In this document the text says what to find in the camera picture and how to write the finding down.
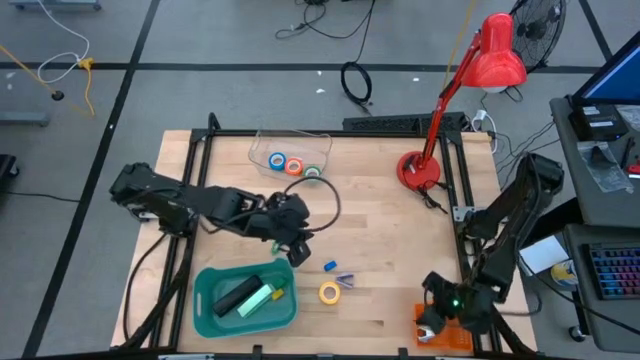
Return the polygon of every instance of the blue tape roll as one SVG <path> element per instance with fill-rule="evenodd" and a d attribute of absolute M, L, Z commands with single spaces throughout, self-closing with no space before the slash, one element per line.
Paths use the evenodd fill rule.
<path fill-rule="evenodd" d="M 276 171 L 284 170 L 284 164 L 287 162 L 287 157 L 283 153 L 273 153 L 269 156 L 269 167 Z"/>

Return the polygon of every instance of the electric fan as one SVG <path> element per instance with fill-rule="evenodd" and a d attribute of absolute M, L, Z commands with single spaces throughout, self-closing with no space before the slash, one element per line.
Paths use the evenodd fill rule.
<path fill-rule="evenodd" d="M 566 10 L 565 0 L 518 0 L 514 5 L 513 51 L 527 73 L 546 66 L 562 33 Z"/>

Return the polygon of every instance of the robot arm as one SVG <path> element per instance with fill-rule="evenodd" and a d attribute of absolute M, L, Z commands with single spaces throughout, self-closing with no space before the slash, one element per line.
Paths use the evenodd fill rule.
<path fill-rule="evenodd" d="M 296 194 L 274 193 L 269 199 L 232 187 L 200 188 L 156 174 L 146 163 L 126 165 L 109 189 L 112 201 L 131 211 L 158 217 L 160 230 L 185 237 L 200 216 L 218 228 L 244 237 L 274 239 L 287 251 L 291 266 L 310 255 L 305 228 L 309 210 Z"/>
<path fill-rule="evenodd" d="M 516 179 L 486 209 L 467 213 L 459 227 L 470 239 L 494 239 L 500 221 L 509 221 L 495 243 L 483 249 L 462 283 L 451 283 L 431 272 L 422 283 L 433 293 L 433 304 L 425 307 L 418 325 L 438 334 L 445 319 L 458 318 L 465 329 L 486 333 L 495 316 L 494 303 L 504 303 L 513 281 L 519 250 L 536 220 L 562 188 L 564 171 L 559 163 L 537 154 L 525 154 Z"/>

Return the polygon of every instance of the monitor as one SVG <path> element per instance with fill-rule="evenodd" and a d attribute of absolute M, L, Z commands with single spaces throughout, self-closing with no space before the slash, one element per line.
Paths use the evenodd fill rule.
<path fill-rule="evenodd" d="M 573 96 L 577 105 L 640 105 L 640 32 Z"/>

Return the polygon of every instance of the wooden table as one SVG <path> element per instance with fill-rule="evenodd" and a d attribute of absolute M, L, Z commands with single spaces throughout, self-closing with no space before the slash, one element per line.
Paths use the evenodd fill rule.
<path fill-rule="evenodd" d="M 487 206 L 500 193 L 489 138 L 481 133 L 462 135 L 475 205 Z M 189 136 L 190 131 L 165 132 L 155 171 L 176 179 L 182 177 Z M 252 140 L 215 137 L 206 185 L 234 186 L 266 196 L 281 191 L 285 182 L 259 175 L 248 161 Z M 200 270 L 272 259 L 271 242 L 244 239 L 228 232 L 208 235 L 199 230 L 178 350 L 250 353 L 254 344 L 261 344 L 264 353 L 392 355 L 397 354 L 399 347 L 406 347 L 410 355 L 430 354 L 416 346 L 413 334 L 413 306 L 423 297 L 420 284 L 432 270 L 450 281 L 460 281 L 460 272 L 450 215 L 427 209 L 421 198 L 404 188 L 395 175 L 400 156 L 421 149 L 423 144 L 422 139 L 406 138 L 333 139 L 326 176 L 340 193 L 342 216 L 309 241 L 312 255 L 296 271 L 299 313 L 286 329 L 226 339 L 205 339 L 196 333 L 191 287 Z M 201 152 L 199 149 L 196 156 L 192 183 L 197 178 Z M 456 164 L 455 152 L 449 153 Z M 435 156 L 441 161 L 439 147 Z M 457 166 L 453 168 L 456 187 L 461 189 Z M 326 187 L 299 187 L 297 192 L 311 211 L 311 226 L 324 224 L 333 216 L 336 206 Z M 461 193 L 458 191 L 459 203 L 463 203 Z M 430 194 L 449 209 L 444 190 L 434 189 Z M 157 223 L 141 226 L 132 267 L 159 236 Z M 131 332 L 155 304 L 167 247 L 165 241 L 156 249 L 134 280 L 129 315 Z M 337 271 L 353 272 L 356 283 L 354 289 L 343 291 L 334 306 L 322 304 L 317 295 L 319 286 L 335 277 L 335 272 L 323 270 L 330 260 L 337 262 Z M 173 306 L 168 308 L 161 345 L 168 341 Z M 499 308 L 528 311 L 518 274 L 514 276 L 507 303 Z M 536 349 L 531 320 L 506 319 L 523 342 Z M 122 308 L 113 335 L 114 345 L 123 342 L 121 321 Z M 502 343 L 505 351 L 509 351 L 506 343 Z M 484 348 L 489 348 L 488 341 L 484 341 Z"/>

